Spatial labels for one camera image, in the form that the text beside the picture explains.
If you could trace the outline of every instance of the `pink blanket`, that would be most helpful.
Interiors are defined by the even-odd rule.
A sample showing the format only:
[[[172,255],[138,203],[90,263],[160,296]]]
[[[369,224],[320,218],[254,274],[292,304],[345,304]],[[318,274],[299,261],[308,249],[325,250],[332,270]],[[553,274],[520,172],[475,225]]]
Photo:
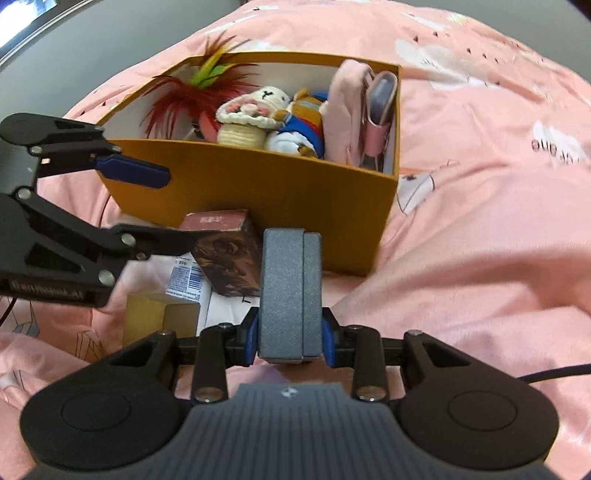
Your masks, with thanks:
[[[367,279],[324,278],[324,303],[341,323],[391,337],[422,329],[516,376],[591,362],[589,84],[459,14],[381,0],[255,0],[116,75],[69,117],[97,121],[222,30],[253,39],[244,49],[322,51],[404,67],[405,175],[375,271]],[[39,190],[94,225],[119,218],[95,173],[43,180]],[[102,310],[17,303],[0,333],[1,477],[16,479],[33,466],[18,431],[30,395],[118,349],[125,294],[163,287],[170,269],[162,258],[130,265]],[[255,381],[350,386],[349,376],[321,362],[229,372],[232,391]],[[391,385],[402,394],[395,372]],[[536,387],[560,413],[547,464],[579,479],[591,469],[591,378]]]

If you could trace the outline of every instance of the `red feather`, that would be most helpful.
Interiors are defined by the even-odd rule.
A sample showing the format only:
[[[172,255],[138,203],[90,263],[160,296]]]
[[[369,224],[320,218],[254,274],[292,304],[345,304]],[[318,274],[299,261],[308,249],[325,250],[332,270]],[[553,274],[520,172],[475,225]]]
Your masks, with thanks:
[[[225,40],[222,35],[213,40],[207,40],[204,58],[209,57],[218,49],[227,45],[234,37]],[[226,55],[224,63],[231,63],[233,55]],[[201,114],[209,119],[215,119],[216,111],[220,105],[237,96],[243,95],[249,89],[255,87],[247,78],[250,73],[245,69],[255,64],[236,64],[230,66],[222,74],[216,77],[215,82],[203,89],[197,89],[192,85],[170,75],[155,77],[157,82],[152,85],[144,95],[148,95],[161,87],[168,87],[168,91],[158,98],[142,123],[146,122],[145,134],[149,137],[154,131],[157,137],[170,139],[179,115],[185,113],[190,120],[197,124]]]

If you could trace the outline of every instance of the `open box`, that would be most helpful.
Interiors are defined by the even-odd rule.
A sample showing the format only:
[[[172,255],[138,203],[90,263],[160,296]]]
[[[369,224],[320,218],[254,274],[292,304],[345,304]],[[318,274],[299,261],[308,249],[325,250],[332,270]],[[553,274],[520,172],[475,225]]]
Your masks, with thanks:
[[[292,96],[304,87],[327,92],[345,58],[273,51],[238,53],[232,61],[256,63],[254,83],[276,86]],[[202,61],[192,57],[164,73],[188,79]],[[396,65],[361,61],[375,73],[389,70],[400,78]],[[125,155],[171,172],[170,184],[158,190],[103,179],[125,213],[176,228],[188,213],[248,209],[261,231],[279,227],[319,232],[325,270],[361,276],[370,272],[398,183],[400,87],[385,158],[390,173],[382,174],[328,160],[184,141],[192,132],[188,118],[178,121],[173,140],[142,139],[142,120],[162,94],[157,90],[144,95],[154,82],[98,122]]]

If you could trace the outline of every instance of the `bright light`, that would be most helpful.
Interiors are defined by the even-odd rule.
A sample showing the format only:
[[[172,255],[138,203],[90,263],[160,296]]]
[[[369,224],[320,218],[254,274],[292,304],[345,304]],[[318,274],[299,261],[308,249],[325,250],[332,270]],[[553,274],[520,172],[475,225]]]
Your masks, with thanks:
[[[0,47],[37,18],[35,4],[14,2],[0,12]]]

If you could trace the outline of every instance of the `brown box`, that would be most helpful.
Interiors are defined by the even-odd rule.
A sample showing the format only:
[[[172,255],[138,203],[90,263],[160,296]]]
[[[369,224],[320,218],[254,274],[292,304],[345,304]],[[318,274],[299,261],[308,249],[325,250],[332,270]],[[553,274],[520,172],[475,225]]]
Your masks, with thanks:
[[[131,293],[127,297],[123,346],[158,330],[174,330],[178,338],[195,336],[200,305],[165,293]]]
[[[194,235],[191,253],[216,293],[259,296],[262,242],[246,210],[191,213],[179,228]]]

